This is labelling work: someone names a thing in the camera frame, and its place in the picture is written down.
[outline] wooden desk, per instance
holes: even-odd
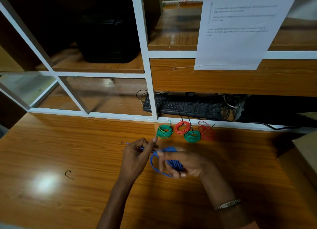
[[[117,179],[123,145],[158,124],[26,114],[0,140],[0,221],[32,229],[94,229]],[[159,139],[213,158],[261,229],[316,228],[278,161],[279,133],[215,130],[214,142]],[[66,170],[72,172],[67,178]],[[175,180],[150,164],[134,184],[121,228],[219,228],[197,178]]]

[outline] wood grain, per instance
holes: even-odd
[[[0,140],[0,221],[32,229],[94,229],[119,174],[124,146],[159,124],[25,115]],[[317,222],[276,159],[279,133],[215,129],[215,141],[158,140],[212,158],[261,229]],[[72,172],[64,175],[66,170]],[[124,228],[220,228],[198,178],[174,180],[148,163],[126,203]]]
[[[66,79],[89,111],[151,116],[150,113],[143,111],[140,100],[135,96],[137,91],[147,89],[145,79],[92,77]],[[61,86],[58,86],[38,107],[79,110]]]
[[[316,60],[264,59],[257,70],[194,70],[195,59],[150,59],[154,90],[317,96]]]
[[[63,50],[52,57],[54,71],[100,72],[100,73],[144,73],[141,52],[129,63],[89,63],[76,46]]]
[[[150,51],[197,50],[202,3],[171,3],[150,34]],[[317,21],[285,18],[269,51],[316,51]]]

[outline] paper sheet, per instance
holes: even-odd
[[[256,70],[294,0],[204,0],[195,70]]]

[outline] metal bracelet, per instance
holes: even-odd
[[[227,208],[227,207],[230,207],[230,206],[234,206],[234,205],[237,205],[237,204],[240,204],[241,203],[241,200],[240,199],[235,199],[233,201],[229,201],[227,203],[224,203],[220,206],[217,206],[217,207],[214,207],[214,210],[215,211],[219,211],[219,210],[222,210],[224,208]]]

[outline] black keyboard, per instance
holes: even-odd
[[[210,103],[211,99],[208,97],[155,94],[155,101],[158,114],[202,117],[208,120],[221,119],[221,104]],[[151,112],[148,94],[143,110]]]

